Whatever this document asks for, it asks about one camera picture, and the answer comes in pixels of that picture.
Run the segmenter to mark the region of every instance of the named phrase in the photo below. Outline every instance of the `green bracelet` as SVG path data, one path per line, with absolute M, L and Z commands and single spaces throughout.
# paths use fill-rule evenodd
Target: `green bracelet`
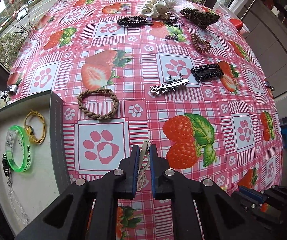
M 23 152 L 23 161 L 21 167 L 18 167 L 18 165 L 14 162 L 12 155 L 13 143 L 15 139 L 17 139 L 20 143 Z M 13 125 L 9 128 L 7 133 L 7 140 L 5 143 L 5 155 L 11 169 L 13 169 L 14 171 L 23 172 L 29 169 L 31 163 L 31 146 L 29 137 L 24 128 L 18 125 Z

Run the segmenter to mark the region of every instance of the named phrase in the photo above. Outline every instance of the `tablecloth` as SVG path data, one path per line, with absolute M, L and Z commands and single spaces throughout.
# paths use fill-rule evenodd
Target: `tablecloth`
M 101 178 L 130 155 L 132 145 L 150 140 L 171 166 L 184 168 L 177 170 L 187 178 L 211 178 L 229 194 L 249 170 L 244 180 L 256 190 L 279 184 L 278 113 L 245 39 L 225 15 L 205 30 L 183 18 L 182 30 L 161 22 L 128 29 L 117 24 L 119 18 L 139 15 L 144 1 L 58 0 L 19 52 L 8 84 L 20 84 L 10 102 L 48 89 L 63 99 L 71 182 Z M 126 4 L 130 9 L 123 10 Z M 180 9 L 171 13 L 180 17 Z M 166 40 L 169 33 L 177 33 L 178 41 Z M 210 51 L 198 53 L 191 33 L 210 42 Z M 190 73 L 193 67 L 218 62 L 226 79 L 198 83 Z M 161 95 L 149 92 L 150 86 L 180 73 L 189 79 L 187 87 Z M 81 92 L 100 87 L 112 89 L 120 100 L 112 120 L 89 119 L 78 108 Z M 99 114 L 111 105 L 105 96 L 85 100 Z M 172 240 L 171 202 L 153 199 L 149 169 L 145 175 L 136 198 L 119 201 L 117 239 Z

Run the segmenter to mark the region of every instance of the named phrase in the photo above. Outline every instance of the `brown spiral hair tie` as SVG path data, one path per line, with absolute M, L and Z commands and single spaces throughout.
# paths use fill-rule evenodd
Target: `brown spiral hair tie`
M 200 39 L 198 34 L 190 34 L 190 37 L 191 37 L 192 44 L 195 47 L 195 50 L 198 51 L 199 53 L 205 53 L 210 50 L 211 48 L 210 43 L 208 41 L 204 41 Z
M 104 114 L 104 115 L 99 115 L 99 114 L 89 111 L 85 106 L 82 105 L 82 99 L 87 98 L 90 94 L 95 94 L 95 93 L 110 95 L 110 98 L 112 99 L 112 102 L 113 102 L 113 106 L 112 106 L 112 110 L 109 113 Z M 82 92 L 79 96 L 77 96 L 77 99 L 78 99 L 79 109 L 81 109 L 81 111 L 84 112 L 86 116 L 91 117 L 96 120 L 106 120 L 106 119 L 113 118 L 116 114 L 116 111 L 119 105 L 118 98 L 112 92 L 112 90 L 108 88 L 97 88 L 96 90 L 86 90 Z

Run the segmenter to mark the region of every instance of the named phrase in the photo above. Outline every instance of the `open box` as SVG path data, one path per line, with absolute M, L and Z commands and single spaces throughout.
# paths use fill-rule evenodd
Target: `open box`
M 0 109 L 0 204 L 15 235 L 25 225 L 10 205 L 8 177 L 2 166 L 7 131 L 12 125 L 23 127 L 24 119 L 31 109 L 40 112 L 45 118 L 45 141 L 40 145 L 31 143 L 30 168 L 20 173 L 12 171 L 13 190 L 31 222 L 70 185 L 63 146 L 62 105 L 62 99 L 48 90 Z M 27 124 L 33 127 L 36 137 L 40 138 L 43 128 L 40 119 L 34 116 L 28 119 Z

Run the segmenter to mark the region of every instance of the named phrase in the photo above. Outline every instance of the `black rhinestone hair clip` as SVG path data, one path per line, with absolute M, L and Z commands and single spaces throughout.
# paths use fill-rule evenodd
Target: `black rhinestone hair clip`
M 2 167 L 5 173 L 5 176 L 8 177 L 10 173 L 10 166 L 7 160 L 7 157 L 5 156 L 5 153 L 2 155 Z
M 153 25 L 151 21 L 141 16 L 130 16 L 117 20 L 117 23 L 123 27 L 139 27 L 141 25 Z
M 203 65 L 192 68 L 190 71 L 197 82 L 210 79 L 213 77 L 223 76 L 223 71 L 221 70 L 218 64 Z

